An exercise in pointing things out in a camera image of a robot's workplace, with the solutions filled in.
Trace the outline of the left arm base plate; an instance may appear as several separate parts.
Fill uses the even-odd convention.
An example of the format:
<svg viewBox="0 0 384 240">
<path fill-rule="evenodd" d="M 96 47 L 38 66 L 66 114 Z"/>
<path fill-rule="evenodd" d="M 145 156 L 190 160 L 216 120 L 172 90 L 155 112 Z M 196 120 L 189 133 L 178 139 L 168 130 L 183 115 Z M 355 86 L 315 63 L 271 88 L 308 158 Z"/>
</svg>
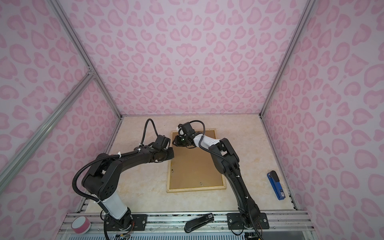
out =
<svg viewBox="0 0 384 240">
<path fill-rule="evenodd" d="M 104 217 L 104 229 L 106 231 L 144 231 L 148 215 L 127 215 L 117 220 L 110 215 Z"/>
</svg>

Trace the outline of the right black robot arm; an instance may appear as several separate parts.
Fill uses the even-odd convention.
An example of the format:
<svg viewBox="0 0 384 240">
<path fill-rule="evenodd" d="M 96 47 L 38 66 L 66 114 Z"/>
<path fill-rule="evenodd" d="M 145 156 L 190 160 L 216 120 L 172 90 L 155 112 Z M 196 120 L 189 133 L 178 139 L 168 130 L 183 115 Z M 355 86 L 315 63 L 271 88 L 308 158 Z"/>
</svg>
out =
<svg viewBox="0 0 384 240">
<path fill-rule="evenodd" d="M 240 159 L 228 139 L 221 140 L 206 136 L 202 121 L 193 120 L 178 125 L 178 135 L 173 140 L 177 147 L 196 147 L 209 153 L 215 168 L 230 184 L 244 227 L 255 228 L 261 211 L 250 195 L 242 178 Z"/>
</svg>

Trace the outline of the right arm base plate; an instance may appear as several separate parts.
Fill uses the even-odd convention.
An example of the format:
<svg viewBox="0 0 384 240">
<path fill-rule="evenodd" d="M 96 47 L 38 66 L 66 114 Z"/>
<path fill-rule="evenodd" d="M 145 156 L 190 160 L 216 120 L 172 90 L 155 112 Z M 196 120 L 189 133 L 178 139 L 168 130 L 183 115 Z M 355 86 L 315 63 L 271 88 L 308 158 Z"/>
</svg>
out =
<svg viewBox="0 0 384 240">
<path fill-rule="evenodd" d="M 230 230 L 245 230 L 252 229 L 252 226 L 245 227 L 241 214 L 240 213 L 228 213 L 228 228 Z M 269 221 L 266 213 L 261 213 L 257 220 L 254 222 L 254 225 L 258 230 L 268 230 L 270 228 Z"/>
</svg>

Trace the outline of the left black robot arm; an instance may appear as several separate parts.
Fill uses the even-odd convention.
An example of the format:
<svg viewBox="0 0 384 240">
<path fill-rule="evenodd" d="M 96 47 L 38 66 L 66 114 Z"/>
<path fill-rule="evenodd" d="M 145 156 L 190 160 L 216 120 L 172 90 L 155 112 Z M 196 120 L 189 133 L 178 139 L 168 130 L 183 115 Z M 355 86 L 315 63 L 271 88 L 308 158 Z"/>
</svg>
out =
<svg viewBox="0 0 384 240">
<path fill-rule="evenodd" d="M 95 202 L 105 211 L 104 220 L 114 230 L 133 228 L 131 210 L 121 200 L 117 188 L 121 173 L 147 163 L 162 163 L 174 158 L 171 140 L 163 135 L 155 142 L 140 145 L 128 153 L 116 155 L 100 154 L 86 167 L 82 186 L 95 197 Z"/>
</svg>

